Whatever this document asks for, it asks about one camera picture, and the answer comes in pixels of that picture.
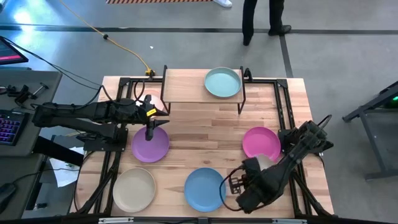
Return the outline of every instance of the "wooden shelf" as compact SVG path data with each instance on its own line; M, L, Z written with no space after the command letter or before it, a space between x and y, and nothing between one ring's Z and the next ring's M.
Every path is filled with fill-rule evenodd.
M167 69L164 83L165 103L242 103L243 87L229 98L218 98L205 87L210 69ZM234 70L242 78L239 69Z

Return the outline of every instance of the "rgb keyboard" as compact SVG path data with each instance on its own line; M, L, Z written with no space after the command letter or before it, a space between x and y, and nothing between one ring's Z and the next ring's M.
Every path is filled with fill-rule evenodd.
M0 110L0 144L15 146L28 117L27 113Z

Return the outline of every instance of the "purple plate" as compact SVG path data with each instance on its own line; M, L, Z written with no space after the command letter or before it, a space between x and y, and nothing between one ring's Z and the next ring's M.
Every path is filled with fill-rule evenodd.
M146 128L141 128L134 135L131 143L132 154L142 162L156 162L169 150L170 141L167 133L160 127L154 129L154 137L145 140Z

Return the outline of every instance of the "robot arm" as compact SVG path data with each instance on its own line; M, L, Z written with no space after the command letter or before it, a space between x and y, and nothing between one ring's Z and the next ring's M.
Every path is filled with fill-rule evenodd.
M119 128L118 124L143 124L147 126L146 140L150 141L153 138L153 129L169 122L150 119L153 116L169 115L150 104L150 100L151 96L147 95L140 106L131 99L86 105L44 103L36 107L32 122L41 128L62 126L85 131L107 142L117 141L121 132L125 131L125 128Z
M229 178L231 192L240 194L236 198L236 202L240 210L245 213L251 213L278 199L289 182L289 176L291 173L295 173L296 165L301 163L308 153L319 153L333 147L333 143L326 140L326 132L323 127L319 127L313 121L305 122L298 129L281 131L279 139L286 154L278 164L261 170L258 158L246 159L242 166L238 167L245 171L240 179L231 177L233 173L226 178Z

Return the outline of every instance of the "black pants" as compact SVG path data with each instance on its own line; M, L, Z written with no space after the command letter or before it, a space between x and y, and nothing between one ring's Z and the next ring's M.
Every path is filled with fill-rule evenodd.
M282 27L282 13L285 0L269 0L269 24L272 30L279 30ZM243 36L251 37L254 33L253 17L257 0L244 0L243 5Z

